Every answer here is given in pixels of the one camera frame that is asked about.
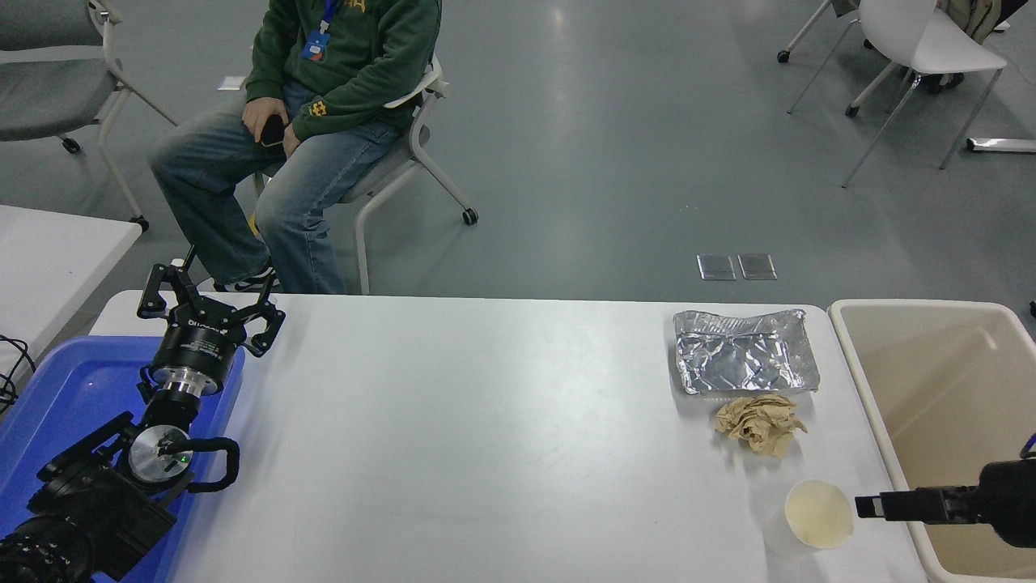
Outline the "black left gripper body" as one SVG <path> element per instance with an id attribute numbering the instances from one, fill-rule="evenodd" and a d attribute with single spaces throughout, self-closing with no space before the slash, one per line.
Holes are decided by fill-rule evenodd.
<path id="1" fill-rule="evenodd" d="M 151 362 L 151 379 L 166 381 L 174 370 L 191 369 L 210 381 L 225 381 L 244 342 L 244 325 L 223 322 L 225 314 L 199 315 L 192 307 L 173 309 Z"/>

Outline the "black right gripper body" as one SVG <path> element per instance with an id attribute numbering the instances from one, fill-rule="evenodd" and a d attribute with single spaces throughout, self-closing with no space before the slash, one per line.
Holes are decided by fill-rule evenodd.
<path id="1" fill-rule="evenodd" d="M 991 462 L 979 474 L 978 516 L 1013 547 L 1035 547 L 1035 462 Z"/>

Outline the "person's right hand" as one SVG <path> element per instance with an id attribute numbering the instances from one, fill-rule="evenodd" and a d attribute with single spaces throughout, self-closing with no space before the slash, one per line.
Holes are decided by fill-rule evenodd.
<path id="1" fill-rule="evenodd" d="M 244 104 L 241 121 L 244 123 L 244 129 L 253 136 L 255 143 L 261 140 L 262 132 L 271 117 L 280 118 L 284 130 L 287 130 L 290 119 L 285 104 L 278 97 L 258 97 Z"/>

